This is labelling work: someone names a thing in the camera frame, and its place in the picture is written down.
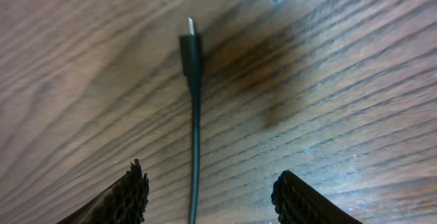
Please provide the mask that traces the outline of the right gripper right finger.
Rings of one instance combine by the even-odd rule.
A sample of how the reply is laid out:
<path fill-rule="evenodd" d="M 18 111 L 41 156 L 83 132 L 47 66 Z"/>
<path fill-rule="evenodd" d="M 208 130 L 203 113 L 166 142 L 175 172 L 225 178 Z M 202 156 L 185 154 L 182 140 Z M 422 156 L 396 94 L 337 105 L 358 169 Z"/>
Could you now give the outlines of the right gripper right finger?
<path fill-rule="evenodd" d="M 283 171 L 271 195 L 280 224 L 361 224 L 291 171 Z"/>

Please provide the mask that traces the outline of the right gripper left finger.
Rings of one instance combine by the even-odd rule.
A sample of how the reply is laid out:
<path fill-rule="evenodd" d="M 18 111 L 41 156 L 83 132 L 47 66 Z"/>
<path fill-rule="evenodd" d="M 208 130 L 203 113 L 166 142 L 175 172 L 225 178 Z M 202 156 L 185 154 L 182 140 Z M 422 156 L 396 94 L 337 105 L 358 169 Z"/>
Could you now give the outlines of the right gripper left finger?
<path fill-rule="evenodd" d="M 134 159 L 120 179 L 57 224 L 141 224 L 149 191 L 147 174 Z"/>

